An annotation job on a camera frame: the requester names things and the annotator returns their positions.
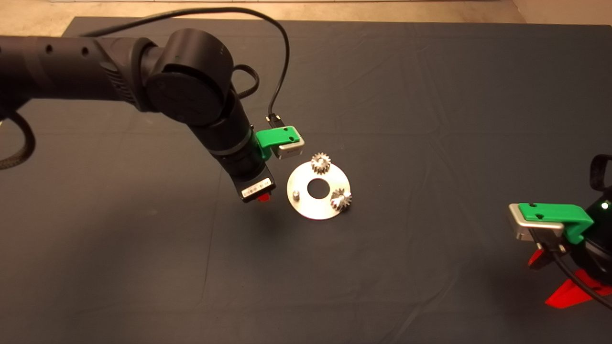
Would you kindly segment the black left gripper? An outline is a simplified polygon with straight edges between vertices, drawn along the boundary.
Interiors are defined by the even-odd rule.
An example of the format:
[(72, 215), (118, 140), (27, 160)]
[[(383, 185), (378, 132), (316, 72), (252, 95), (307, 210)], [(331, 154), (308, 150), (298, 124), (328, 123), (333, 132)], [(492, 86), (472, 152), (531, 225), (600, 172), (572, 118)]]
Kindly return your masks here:
[(241, 201), (270, 201), (276, 183), (262, 158), (258, 146), (244, 146), (225, 156), (225, 172), (229, 175)]

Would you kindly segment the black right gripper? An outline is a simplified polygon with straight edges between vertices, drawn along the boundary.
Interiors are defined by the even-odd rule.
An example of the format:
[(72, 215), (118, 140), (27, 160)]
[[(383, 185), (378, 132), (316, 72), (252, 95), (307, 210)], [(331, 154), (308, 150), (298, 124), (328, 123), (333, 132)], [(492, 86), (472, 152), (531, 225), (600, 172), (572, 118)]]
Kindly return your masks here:
[[(580, 269), (576, 276), (598, 295), (612, 293), (612, 205), (607, 198), (599, 198), (586, 209), (593, 220), (583, 232), (583, 242), (572, 249), (572, 259)], [(529, 268), (545, 267), (545, 250), (537, 249), (527, 262)], [(594, 299), (570, 279), (549, 296), (545, 304), (564, 309)]]

